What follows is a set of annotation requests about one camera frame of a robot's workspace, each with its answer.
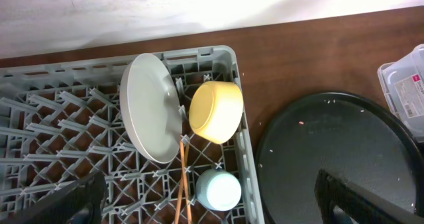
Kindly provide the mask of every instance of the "black round tray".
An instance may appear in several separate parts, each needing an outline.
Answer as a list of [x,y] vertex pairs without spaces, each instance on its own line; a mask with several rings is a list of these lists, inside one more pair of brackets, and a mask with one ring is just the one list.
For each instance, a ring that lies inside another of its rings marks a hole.
[[308,95],[268,125],[256,154],[264,212],[272,223],[320,223],[320,168],[423,216],[424,163],[391,113],[351,93]]

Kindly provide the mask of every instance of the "yellow bowl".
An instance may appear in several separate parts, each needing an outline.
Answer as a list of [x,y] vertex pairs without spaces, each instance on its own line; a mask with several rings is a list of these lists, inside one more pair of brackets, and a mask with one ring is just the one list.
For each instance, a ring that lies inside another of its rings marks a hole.
[[243,112],[243,96],[232,82],[205,82],[193,96],[189,110],[193,132],[215,144],[236,132]]

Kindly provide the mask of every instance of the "clear plastic container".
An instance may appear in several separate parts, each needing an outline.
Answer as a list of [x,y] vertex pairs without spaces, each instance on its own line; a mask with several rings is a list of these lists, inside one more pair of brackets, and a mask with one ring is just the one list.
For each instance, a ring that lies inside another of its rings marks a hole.
[[401,60],[383,64],[378,78],[390,111],[424,141],[424,44]]

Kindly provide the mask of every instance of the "white cup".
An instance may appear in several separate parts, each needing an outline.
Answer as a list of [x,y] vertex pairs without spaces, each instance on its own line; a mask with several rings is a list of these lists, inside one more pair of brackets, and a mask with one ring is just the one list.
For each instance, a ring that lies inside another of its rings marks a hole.
[[197,200],[207,209],[227,211],[240,201],[241,186],[232,174],[224,170],[206,170],[196,183]]

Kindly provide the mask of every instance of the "white plate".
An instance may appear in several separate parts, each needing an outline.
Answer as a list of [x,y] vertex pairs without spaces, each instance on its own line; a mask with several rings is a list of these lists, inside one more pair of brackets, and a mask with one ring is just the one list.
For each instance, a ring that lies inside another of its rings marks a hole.
[[125,69],[119,92],[124,126],[147,159],[172,161],[180,149],[182,119],[171,75],[153,54],[141,54]]

